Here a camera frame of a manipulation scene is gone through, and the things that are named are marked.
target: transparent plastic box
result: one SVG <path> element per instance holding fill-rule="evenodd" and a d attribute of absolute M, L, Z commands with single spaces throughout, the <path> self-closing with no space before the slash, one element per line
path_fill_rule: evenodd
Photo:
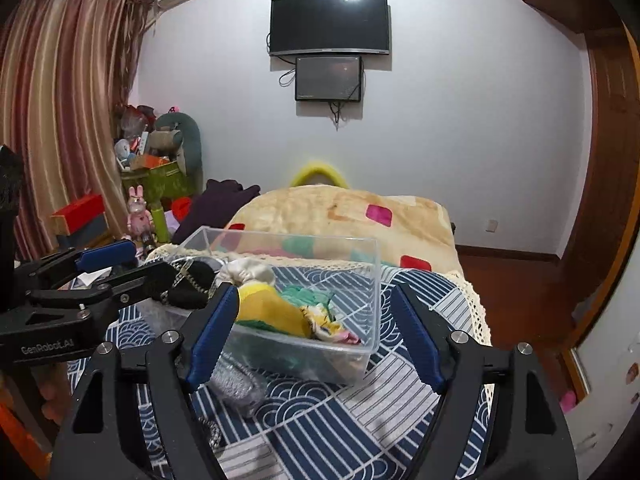
<path fill-rule="evenodd" d="M 276 288 L 301 285 L 332 292 L 336 320 L 357 334 L 359 345 L 305 339 L 234 325 L 224 351 L 253 368 L 327 383 L 354 384 L 364 377 L 380 344 L 380 255 L 372 238 L 281 235 L 201 227 L 169 260 L 188 255 L 249 256 L 273 266 Z M 151 300 L 138 304 L 157 335 L 180 328 L 189 310 Z"/>

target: striped curtain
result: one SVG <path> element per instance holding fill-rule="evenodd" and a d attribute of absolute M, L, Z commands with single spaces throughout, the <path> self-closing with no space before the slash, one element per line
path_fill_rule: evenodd
<path fill-rule="evenodd" d="M 15 228 L 23 257 L 51 251 L 49 216 L 87 193 L 102 195 L 112 234 L 124 232 L 116 111 L 149 8 L 148 0 L 22 0 L 2 27 L 0 144 L 24 160 Z"/>

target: pink rabbit toy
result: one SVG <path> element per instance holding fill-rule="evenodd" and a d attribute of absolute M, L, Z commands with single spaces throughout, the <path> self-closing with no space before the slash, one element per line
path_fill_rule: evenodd
<path fill-rule="evenodd" d="M 140 240 L 143 244 L 143 251 L 147 254 L 156 248 L 156 242 L 151 234 L 154 230 L 154 221 L 151 213 L 146 209 L 146 202 L 142 196 L 143 188 L 138 186 L 136 190 L 133 186 L 129 188 L 129 216 L 127 217 L 127 228 L 134 240 Z"/>

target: bolt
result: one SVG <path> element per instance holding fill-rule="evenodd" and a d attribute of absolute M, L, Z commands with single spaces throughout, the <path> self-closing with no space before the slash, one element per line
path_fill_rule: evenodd
<path fill-rule="evenodd" d="M 456 330 L 455 332 L 451 332 L 451 339 L 456 343 L 464 344 L 469 341 L 469 334 L 462 332 L 462 330 Z"/>
<path fill-rule="evenodd" d="M 108 354 L 111 350 L 113 350 L 113 343 L 111 341 L 100 343 L 97 348 L 98 354 L 100 355 Z"/>
<path fill-rule="evenodd" d="M 533 352 L 533 347 L 529 343 L 518 343 L 518 351 L 523 355 L 529 355 Z"/>
<path fill-rule="evenodd" d="M 164 334 L 162 334 L 162 342 L 163 343 L 173 343 L 178 341 L 180 334 L 178 334 L 175 330 L 168 330 Z"/>

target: blue patterned tablecloth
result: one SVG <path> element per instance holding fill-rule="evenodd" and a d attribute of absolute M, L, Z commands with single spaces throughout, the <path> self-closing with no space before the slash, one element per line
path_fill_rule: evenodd
<path fill-rule="evenodd" d="M 341 386 L 265 372 L 268 398 L 251 418 L 239 416 L 204 386 L 191 395 L 196 414 L 222 428 L 223 443 L 216 455 L 230 479 L 396 480 L 402 476 L 427 430 L 438 396 L 419 381 L 402 343 L 389 309 L 391 287 L 409 283 L 422 302 L 457 330 L 472 333 L 472 323 L 464 296 L 442 276 L 383 267 L 382 278 L 380 347 L 371 356 L 362 383 Z M 128 348 L 151 342 L 154 334 L 133 305 L 120 311 L 106 338 Z M 85 365 L 86 360 L 70 364 L 73 386 Z M 158 474 L 171 478 L 146 385 L 138 386 L 138 397 L 152 465 Z M 458 478 L 475 470 L 487 420 L 483 390 Z"/>

